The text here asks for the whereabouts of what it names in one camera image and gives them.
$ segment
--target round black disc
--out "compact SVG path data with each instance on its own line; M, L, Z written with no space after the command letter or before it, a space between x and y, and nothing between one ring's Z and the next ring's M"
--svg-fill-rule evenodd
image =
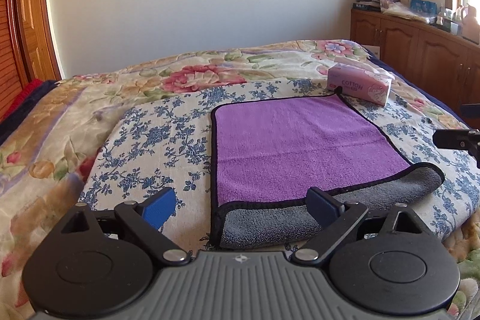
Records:
M460 273L432 235L390 232L347 244L329 265L333 285L378 313L415 316L448 305Z
M34 307L63 318L102 317L145 291L153 277L148 255L126 241L100 239L81 246L64 242L69 250L58 255L35 253L36 262L24 270L35 278L23 279ZM29 270L38 264L42 267Z

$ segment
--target plastic bag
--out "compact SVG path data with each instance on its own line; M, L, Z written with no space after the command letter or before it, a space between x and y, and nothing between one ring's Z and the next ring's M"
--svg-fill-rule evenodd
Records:
M390 16L399 16L400 18L423 22L427 25L431 25L435 22L435 16L429 16L416 11L412 11L400 2L389 4L388 9L382 10L382 12L383 14L387 14Z

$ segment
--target wooden wardrobe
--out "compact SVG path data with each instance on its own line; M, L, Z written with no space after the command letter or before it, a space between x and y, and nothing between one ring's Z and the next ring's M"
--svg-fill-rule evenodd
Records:
M0 0L0 119L33 79L59 80L46 0Z

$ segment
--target cabinet door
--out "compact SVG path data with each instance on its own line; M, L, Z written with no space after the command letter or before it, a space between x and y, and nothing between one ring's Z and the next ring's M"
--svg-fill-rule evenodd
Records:
M425 31L420 31L418 39L411 81L451 109L458 110L467 48Z
M380 18L352 10L350 39L361 45L378 45Z
M399 22L383 19L380 25L382 61L408 80L413 76L418 36L417 28Z
M469 50L467 67L465 70L465 83L461 87L460 104L480 103L480 51ZM480 118L464 118L472 128L480 128Z

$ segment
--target metal screw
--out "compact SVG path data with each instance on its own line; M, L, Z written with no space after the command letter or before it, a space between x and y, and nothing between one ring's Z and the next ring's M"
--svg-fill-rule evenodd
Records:
M167 250L163 253L163 258L169 262L183 262L187 253L184 250Z
M318 252L311 248L300 248L300 250L294 252L294 255L297 259L304 262L312 262L318 259Z

